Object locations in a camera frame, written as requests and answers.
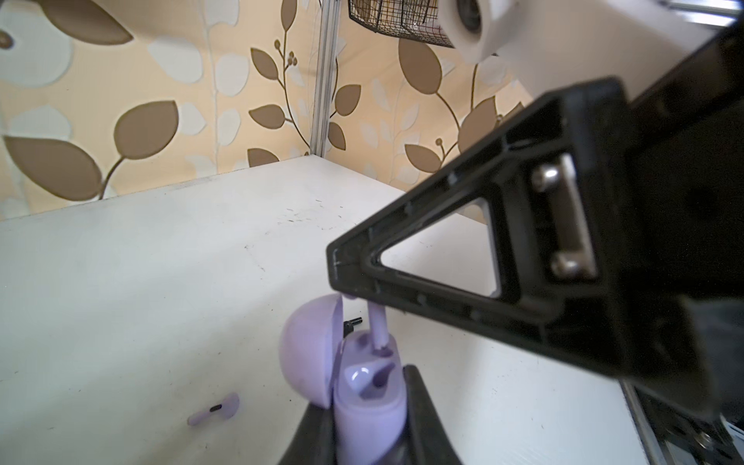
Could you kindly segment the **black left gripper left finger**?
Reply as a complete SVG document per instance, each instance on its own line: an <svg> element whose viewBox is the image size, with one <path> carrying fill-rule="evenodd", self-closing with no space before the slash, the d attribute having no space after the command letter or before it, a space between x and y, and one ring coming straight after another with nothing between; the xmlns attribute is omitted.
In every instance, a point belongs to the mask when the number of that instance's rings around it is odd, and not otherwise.
<svg viewBox="0 0 744 465"><path fill-rule="evenodd" d="M279 465L335 465L333 412L309 404Z"/></svg>

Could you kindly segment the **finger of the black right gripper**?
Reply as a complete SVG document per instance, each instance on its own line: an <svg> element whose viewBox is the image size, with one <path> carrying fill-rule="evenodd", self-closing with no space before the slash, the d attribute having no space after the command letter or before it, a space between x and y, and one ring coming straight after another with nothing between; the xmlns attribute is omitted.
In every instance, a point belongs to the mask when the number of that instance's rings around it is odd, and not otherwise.
<svg viewBox="0 0 744 465"><path fill-rule="evenodd" d="M635 261L624 89L546 93L327 246L333 290L608 376L639 353L622 276Z"/></svg>

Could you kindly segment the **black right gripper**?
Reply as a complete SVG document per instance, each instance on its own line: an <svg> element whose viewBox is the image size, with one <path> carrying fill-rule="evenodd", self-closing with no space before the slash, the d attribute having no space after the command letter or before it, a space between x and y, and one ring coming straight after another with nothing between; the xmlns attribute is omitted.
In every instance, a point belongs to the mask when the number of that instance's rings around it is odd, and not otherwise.
<svg viewBox="0 0 744 465"><path fill-rule="evenodd" d="M743 22L635 98L623 154L619 374L699 418L743 408Z"/></svg>

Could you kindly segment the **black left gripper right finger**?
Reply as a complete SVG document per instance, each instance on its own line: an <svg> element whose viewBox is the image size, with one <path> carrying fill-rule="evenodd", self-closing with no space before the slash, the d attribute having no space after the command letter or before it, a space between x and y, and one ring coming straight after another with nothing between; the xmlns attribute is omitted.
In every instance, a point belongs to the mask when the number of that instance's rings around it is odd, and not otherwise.
<svg viewBox="0 0 744 465"><path fill-rule="evenodd" d="M451 444L420 370L413 364L403 368L407 389L407 425L403 435L403 464L461 464Z"/></svg>

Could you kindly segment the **purple round earbud case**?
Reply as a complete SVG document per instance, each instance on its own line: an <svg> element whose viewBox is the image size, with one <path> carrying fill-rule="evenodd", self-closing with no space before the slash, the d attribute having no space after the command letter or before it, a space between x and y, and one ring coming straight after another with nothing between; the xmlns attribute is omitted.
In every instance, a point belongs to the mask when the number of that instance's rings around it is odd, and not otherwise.
<svg viewBox="0 0 744 465"><path fill-rule="evenodd" d="M407 389L394 338L375 351L370 329L343 337L343 298L328 294L300 306L279 342L285 380L310 404L333 412L339 464L376 464L407 420Z"/></svg>

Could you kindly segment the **purple earbud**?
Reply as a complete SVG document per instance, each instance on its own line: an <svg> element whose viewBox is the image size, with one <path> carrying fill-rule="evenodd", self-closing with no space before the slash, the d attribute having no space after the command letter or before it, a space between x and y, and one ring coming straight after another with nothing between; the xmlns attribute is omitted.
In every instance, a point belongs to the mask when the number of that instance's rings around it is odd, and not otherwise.
<svg viewBox="0 0 744 465"><path fill-rule="evenodd" d="M229 393L219 403L189 416L186 424L195 427L207 420L217 417L228 420L236 415L239 407L240 399L238 394Z"/></svg>
<svg viewBox="0 0 744 465"><path fill-rule="evenodd" d="M385 306L369 301L368 322L372 346L375 351L381 351L389 346L389 329Z"/></svg>

